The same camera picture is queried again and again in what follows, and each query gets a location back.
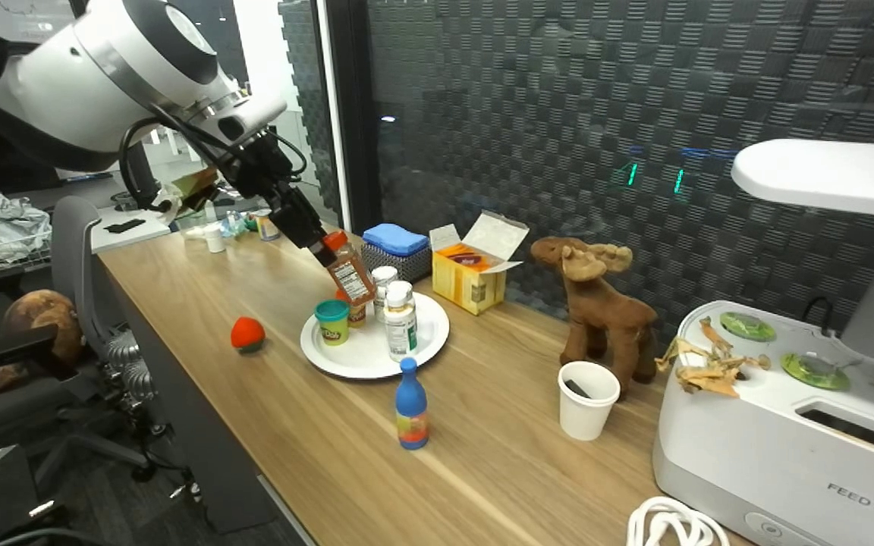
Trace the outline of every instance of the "teal lid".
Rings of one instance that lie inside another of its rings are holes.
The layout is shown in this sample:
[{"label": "teal lid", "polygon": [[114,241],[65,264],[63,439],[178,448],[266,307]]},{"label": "teal lid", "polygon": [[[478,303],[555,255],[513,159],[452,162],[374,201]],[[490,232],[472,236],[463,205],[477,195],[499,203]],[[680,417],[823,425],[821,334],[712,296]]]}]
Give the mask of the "teal lid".
[{"label": "teal lid", "polygon": [[417,370],[417,359],[407,356],[406,359],[400,360],[400,371],[408,373]]},{"label": "teal lid", "polygon": [[326,300],[316,305],[316,320],[336,322],[350,315],[350,304],[343,300]]}]

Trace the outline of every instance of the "blue bottle cap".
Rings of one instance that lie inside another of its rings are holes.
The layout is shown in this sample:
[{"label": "blue bottle cap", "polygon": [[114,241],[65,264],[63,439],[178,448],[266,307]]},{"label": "blue bottle cap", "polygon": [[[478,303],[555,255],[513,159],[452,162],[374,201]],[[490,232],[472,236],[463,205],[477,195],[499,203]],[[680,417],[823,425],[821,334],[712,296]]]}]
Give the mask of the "blue bottle cap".
[{"label": "blue bottle cap", "polygon": [[417,370],[417,359],[412,356],[407,356],[406,359],[400,360],[400,371],[407,373]]}]

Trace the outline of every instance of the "wooden table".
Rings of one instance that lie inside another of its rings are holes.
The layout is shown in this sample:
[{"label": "wooden table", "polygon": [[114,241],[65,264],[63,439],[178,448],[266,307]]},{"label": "wooden table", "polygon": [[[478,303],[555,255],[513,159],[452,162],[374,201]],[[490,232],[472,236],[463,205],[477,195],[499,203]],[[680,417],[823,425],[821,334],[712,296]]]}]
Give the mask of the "wooden table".
[{"label": "wooden table", "polygon": [[[568,438],[555,379],[566,326],[554,318],[510,303],[476,318],[434,295],[451,337],[420,370],[432,435],[408,452],[395,439],[398,380],[334,379],[303,356],[302,324],[335,289],[307,251],[248,237],[211,255],[173,234],[101,260],[320,545],[618,546],[630,512],[660,494],[663,377],[635,384],[600,439]],[[417,289],[433,295],[429,281]],[[239,315],[268,333],[256,355],[229,346]]]}]

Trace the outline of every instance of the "toy bottle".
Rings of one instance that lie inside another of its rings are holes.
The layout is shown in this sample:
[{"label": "toy bottle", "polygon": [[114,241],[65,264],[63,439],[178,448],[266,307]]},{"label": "toy bottle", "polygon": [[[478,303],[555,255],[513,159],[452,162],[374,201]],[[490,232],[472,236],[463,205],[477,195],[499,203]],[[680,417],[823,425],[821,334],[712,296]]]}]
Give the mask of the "toy bottle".
[{"label": "toy bottle", "polygon": [[400,360],[403,379],[396,387],[396,436],[406,449],[420,449],[430,438],[427,425],[427,394],[417,381],[417,361]]}]

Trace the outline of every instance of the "open cardboard box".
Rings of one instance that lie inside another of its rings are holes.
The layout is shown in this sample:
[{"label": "open cardboard box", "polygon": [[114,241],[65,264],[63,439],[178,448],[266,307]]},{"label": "open cardboard box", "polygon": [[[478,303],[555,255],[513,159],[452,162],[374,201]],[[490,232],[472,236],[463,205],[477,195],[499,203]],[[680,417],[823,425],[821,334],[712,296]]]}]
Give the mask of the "open cardboard box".
[{"label": "open cardboard box", "polygon": [[474,315],[504,301],[505,273],[528,227],[483,211],[461,241],[453,224],[430,231],[435,293]]}]

